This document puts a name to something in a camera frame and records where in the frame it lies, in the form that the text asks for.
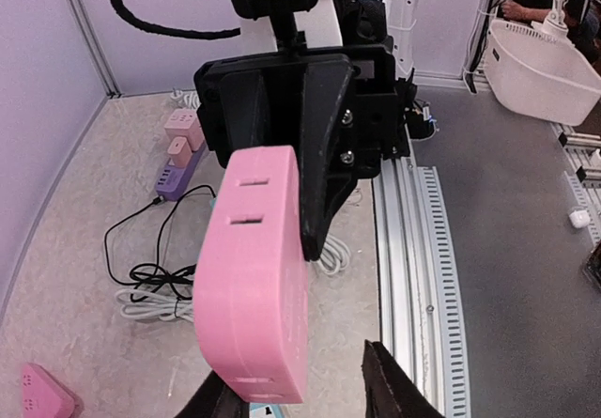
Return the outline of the right aluminium post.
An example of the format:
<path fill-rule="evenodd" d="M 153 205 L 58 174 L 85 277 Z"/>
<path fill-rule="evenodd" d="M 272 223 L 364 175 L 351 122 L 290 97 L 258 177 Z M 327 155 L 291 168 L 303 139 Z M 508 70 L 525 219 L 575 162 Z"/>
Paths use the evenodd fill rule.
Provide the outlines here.
<path fill-rule="evenodd" d="M 88 50 L 92 64 L 100 77 L 105 95 L 110 99 L 119 98 L 122 92 L 100 46 L 100 41 L 89 18 L 84 1 L 67 0 L 67 2 L 84 39 L 85 47 Z"/>

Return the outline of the pink cube socket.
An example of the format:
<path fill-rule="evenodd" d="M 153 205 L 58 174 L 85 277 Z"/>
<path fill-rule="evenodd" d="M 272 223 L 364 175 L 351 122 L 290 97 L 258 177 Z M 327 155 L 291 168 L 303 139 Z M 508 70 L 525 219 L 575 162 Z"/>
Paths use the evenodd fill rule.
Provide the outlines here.
<path fill-rule="evenodd" d="M 166 120 L 163 128 L 171 139 L 185 137 L 193 152 L 198 151 L 205 141 L 198 116 L 191 109 L 176 109 Z"/>

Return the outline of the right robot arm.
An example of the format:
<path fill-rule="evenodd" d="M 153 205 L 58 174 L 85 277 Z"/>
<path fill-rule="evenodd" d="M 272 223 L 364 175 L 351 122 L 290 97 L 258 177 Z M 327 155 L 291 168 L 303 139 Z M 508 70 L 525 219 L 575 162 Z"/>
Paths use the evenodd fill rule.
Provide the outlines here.
<path fill-rule="evenodd" d="M 314 261 L 358 180 L 409 155 L 416 88 L 397 75 L 384 0 L 230 1 L 267 23 L 272 46 L 195 73 L 199 121 L 221 165 L 249 147 L 294 149 L 300 241 Z"/>

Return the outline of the aluminium front rail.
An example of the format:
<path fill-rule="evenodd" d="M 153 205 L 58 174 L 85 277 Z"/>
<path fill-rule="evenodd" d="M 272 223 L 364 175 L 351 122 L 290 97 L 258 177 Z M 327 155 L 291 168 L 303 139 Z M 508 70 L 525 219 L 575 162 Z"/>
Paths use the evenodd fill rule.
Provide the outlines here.
<path fill-rule="evenodd" d="M 467 335 L 438 171 L 388 160 L 372 189 L 381 341 L 441 414 L 469 417 Z"/>

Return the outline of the white plastic basket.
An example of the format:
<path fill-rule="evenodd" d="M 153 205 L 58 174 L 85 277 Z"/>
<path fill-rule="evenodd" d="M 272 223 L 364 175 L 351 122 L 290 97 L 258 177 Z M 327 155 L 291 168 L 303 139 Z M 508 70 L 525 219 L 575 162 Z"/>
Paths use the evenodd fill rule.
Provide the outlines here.
<path fill-rule="evenodd" d="M 484 75 L 508 110 L 572 127 L 600 100 L 600 76 L 570 40 L 521 23 L 491 22 Z"/>

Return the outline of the pink square adapter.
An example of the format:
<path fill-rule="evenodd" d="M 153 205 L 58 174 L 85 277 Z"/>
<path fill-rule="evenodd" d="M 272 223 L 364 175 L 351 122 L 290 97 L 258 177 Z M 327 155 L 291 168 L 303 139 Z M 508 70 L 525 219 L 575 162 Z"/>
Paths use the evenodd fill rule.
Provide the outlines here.
<path fill-rule="evenodd" d="M 300 404 L 308 371 L 308 268 L 290 146 L 235 151 L 193 280 L 208 365 L 252 403 Z"/>

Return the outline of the pink triangular power strip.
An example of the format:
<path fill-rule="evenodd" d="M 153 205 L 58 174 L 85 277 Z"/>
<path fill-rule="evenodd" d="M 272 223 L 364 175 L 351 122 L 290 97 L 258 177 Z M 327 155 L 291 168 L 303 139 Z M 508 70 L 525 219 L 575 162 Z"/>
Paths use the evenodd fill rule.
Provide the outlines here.
<path fill-rule="evenodd" d="M 39 364 L 23 365 L 21 385 L 25 418 L 70 418 L 81 414 L 77 396 Z"/>

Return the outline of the teal power strip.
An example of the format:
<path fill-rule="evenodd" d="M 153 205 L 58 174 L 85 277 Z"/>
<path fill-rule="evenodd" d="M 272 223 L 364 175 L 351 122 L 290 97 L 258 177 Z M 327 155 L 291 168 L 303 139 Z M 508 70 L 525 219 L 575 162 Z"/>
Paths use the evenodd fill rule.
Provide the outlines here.
<path fill-rule="evenodd" d="M 249 408 L 250 418 L 283 418 L 279 405 L 252 403 Z"/>

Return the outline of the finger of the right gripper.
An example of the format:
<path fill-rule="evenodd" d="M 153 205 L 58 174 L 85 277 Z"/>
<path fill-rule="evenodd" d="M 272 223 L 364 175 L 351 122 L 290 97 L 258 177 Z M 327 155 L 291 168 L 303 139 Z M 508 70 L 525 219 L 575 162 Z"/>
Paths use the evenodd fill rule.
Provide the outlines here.
<path fill-rule="evenodd" d="M 226 74 L 220 81 L 223 120 L 230 154 L 270 144 L 270 101 L 261 70 Z"/>
<path fill-rule="evenodd" d="M 300 240 L 304 258 L 319 260 L 331 221 L 356 185 L 339 159 L 348 147 L 342 115 L 353 75 L 344 55 L 320 56 L 303 77 L 300 112 Z"/>

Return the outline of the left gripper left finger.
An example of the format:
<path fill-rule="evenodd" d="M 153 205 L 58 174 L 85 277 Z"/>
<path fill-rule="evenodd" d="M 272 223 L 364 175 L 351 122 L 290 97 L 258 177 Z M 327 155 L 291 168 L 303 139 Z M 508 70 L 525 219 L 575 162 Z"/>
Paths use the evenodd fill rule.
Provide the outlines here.
<path fill-rule="evenodd" d="M 248 418 L 249 403 L 211 371 L 176 418 Z"/>

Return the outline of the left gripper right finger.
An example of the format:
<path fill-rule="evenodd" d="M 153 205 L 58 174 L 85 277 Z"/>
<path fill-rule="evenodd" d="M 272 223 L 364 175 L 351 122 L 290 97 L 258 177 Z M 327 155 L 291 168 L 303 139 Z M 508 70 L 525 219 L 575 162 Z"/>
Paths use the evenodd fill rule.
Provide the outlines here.
<path fill-rule="evenodd" d="M 443 418 L 378 341 L 364 341 L 366 418 Z"/>

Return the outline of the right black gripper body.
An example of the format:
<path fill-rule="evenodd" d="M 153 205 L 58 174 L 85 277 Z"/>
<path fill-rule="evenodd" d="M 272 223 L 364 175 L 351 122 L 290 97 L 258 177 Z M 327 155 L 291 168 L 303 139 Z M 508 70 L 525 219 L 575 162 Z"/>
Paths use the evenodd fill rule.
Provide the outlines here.
<path fill-rule="evenodd" d="M 307 65 L 320 56 L 344 55 L 353 75 L 342 115 L 342 134 L 348 143 L 339 159 L 354 178 L 373 178 L 382 159 L 405 155 L 402 134 L 404 99 L 398 94 L 394 59 L 383 45 L 354 45 L 318 49 L 284 50 L 205 63 L 193 76 L 201 105 L 197 111 L 208 147 L 220 165 L 232 154 L 227 146 L 220 81 L 226 74 L 261 70 L 270 101 L 270 144 L 291 146 L 299 160 L 303 77 Z"/>

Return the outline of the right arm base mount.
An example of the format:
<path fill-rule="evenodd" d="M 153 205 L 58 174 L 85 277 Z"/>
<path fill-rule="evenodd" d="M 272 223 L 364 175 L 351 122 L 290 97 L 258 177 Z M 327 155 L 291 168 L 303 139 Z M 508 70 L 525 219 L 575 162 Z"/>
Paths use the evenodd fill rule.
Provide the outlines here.
<path fill-rule="evenodd" d="M 432 138 L 438 128 L 430 111 L 430 103 L 417 98 L 418 88 L 411 81 L 400 79 L 396 86 L 398 94 L 404 99 L 404 117 L 409 137 L 417 141 Z"/>

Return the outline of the purple power strip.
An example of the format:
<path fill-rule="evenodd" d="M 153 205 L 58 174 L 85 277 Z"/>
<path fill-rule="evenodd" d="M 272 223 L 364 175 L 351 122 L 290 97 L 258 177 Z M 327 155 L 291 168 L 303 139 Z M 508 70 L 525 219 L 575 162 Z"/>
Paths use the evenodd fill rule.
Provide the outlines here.
<path fill-rule="evenodd" d="M 206 151 L 206 147 L 202 146 L 197 152 L 194 152 L 190 162 L 184 168 L 175 167 L 168 163 L 155 183 L 156 195 L 165 201 L 177 202 L 186 192 L 196 166 L 202 160 Z"/>

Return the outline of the beige pink charger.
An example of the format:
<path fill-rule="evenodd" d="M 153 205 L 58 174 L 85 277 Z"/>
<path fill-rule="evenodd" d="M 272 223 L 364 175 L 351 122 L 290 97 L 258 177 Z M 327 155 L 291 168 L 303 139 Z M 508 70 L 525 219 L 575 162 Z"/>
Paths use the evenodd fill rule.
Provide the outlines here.
<path fill-rule="evenodd" d="M 176 136 L 167 149 L 169 163 L 176 168 L 186 168 L 192 159 L 193 151 L 185 136 Z"/>

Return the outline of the small white earbuds case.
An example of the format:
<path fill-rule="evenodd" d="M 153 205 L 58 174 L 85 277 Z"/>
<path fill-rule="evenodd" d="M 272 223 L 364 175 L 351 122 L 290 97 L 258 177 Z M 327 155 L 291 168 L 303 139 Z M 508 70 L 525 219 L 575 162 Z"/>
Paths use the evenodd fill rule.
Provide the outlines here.
<path fill-rule="evenodd" d="M 575 229 L 587 227 L 591 222 L 589 211 L 585 208 L 573 208 L 568 213 L 568 218 L 571 225 Z"/>

